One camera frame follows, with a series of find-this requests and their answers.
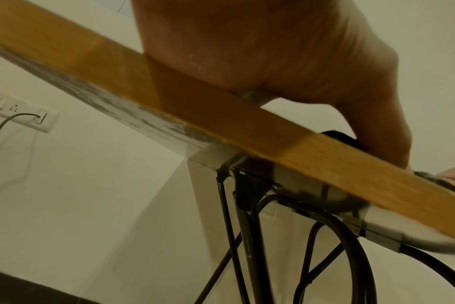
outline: metal frame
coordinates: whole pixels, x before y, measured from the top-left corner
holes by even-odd
[[[351,268],[353,288],[351,298],[352,304],[377,303],[373,272],[366,253],[357,239],[358,236],[366,237],[366,230],[362,227],[358,227],[358,235],[355,235],[341,220],[322,209],[280,195],[266,196],[267,192],[273,187],[272,183],[241,170],[233,169],[232,171],[236,181],[234,200],[241,232],[235,239],[224,188],[224,181],[229,175],[218,171],[216,181],[229,241],[229,251],[226,253],[206,287],[199,295],[195,302],[196,304],[203,303],[231,258],[234,265],[241,301],[243,304],[249,304],[250,301],[237,251],[237,247],[242,240],[244,240],[244,248],[246,251],[247,265],[255,303],[275,304],[259,219],[259,213],[271,202],[279,203],[298,214],[316,221],[309,233],[301,278],[294,293],[294,304],[301,304],[303,302],[305,288],[343,251],[346,251]],[[338,236],[340,244],[322,262],[309,271],[316,236],[320,228],[324,225],[328,226]],[[398,252],[409,255],[426,264],[455,287],[455,271],[439,260],[405,244],[400,244]]]

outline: wooden board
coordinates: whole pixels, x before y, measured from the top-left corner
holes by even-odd
[[[22,0],[0,0],[0,56],[204,165],[244,151],[455,238],[454,193]]]

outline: power cord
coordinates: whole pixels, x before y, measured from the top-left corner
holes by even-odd
[[[3,122],[1,122],[1,124],[0,124],[0,130],[4,127],[4,125],[5,125],[6,123],[8,123],[9,120],[14,119],[14,118],[16,118],[16,117],[18,117],[18,116],[22,116],[22,115],[30,115],[30,116],[36,116],[36,117],[40,118],[40,116],[39,116],[38,114],[33,114],[33,113],[19,113],[19,114],[14,114],[14,115],[9,116],[8,118],[4,119]]]

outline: white switch plate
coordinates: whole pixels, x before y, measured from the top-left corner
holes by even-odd
[[[58,118],[58,112],[28,104],[24,101],[0,93],[0,116],[9,117],[19,113],[38,114],[42,117],[23,115],[16,117],[11,122],[16,122],[35,130],[49,133]]]

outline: brown wood edge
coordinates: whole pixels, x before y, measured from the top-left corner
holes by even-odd
[[[84,96],[86,90],[101,95],[100,103],[119,97],[110,106],[129,108],[141,120],[149,114],[143,117],[162,117],[181,129],[188,126],[190,131],[171,131],[187,137],[208,134],[455,238],[454,193],[180,75],[32,4],[0,0],[0,55],[84,101],[93,98]],[[53,73],[46,71],[54,71],[57,78],[49,79]],[[59,78],[63,85],[58,85]],[[119,119],[115,111],[105,113]]]

